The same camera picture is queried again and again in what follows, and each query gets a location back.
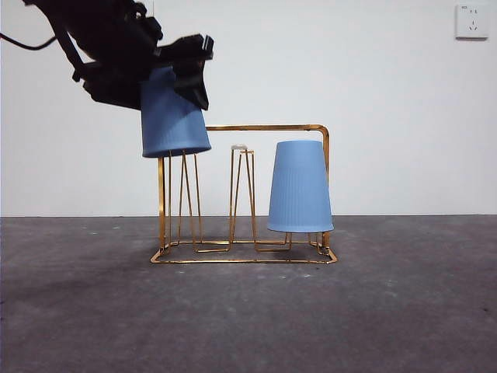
electrical socket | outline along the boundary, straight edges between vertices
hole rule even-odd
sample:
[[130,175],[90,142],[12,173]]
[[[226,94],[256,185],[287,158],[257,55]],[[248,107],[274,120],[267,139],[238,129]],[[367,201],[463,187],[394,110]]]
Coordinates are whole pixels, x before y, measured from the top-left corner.
[[488,4],[459,4],[456,7],[456,38],[486,39],[489,32]]

blue plastic cup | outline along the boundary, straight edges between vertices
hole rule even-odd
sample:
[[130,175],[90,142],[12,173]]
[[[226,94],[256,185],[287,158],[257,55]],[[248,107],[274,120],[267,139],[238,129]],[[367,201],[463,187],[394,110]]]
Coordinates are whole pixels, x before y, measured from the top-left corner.
[[172,68],[155,69],[141,83],[141,136],[147,158],[210,150],[202,110],[174,92]]
[[333,230],[328,177],[320,141],[278,143],[267,228],[299,233]]

floor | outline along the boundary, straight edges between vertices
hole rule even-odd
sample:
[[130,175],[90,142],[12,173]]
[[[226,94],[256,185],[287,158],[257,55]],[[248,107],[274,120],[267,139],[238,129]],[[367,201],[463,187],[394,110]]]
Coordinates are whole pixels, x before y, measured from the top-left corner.
[[497,372],[497,216],[334,222],[334,264],[161,265],[157,218],[3,218],[0,370]]

blue cup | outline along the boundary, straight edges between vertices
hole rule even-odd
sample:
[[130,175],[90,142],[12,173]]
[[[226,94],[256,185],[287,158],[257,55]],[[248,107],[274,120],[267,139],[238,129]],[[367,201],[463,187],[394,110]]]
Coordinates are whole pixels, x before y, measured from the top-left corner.
[[202,110],[174,92],[172,68],[155,69],[141,83],[143,156],[167,157],[210,149]]
[[320,141],[278,143],[267,228],[297,233],[333,230],[328,177]]

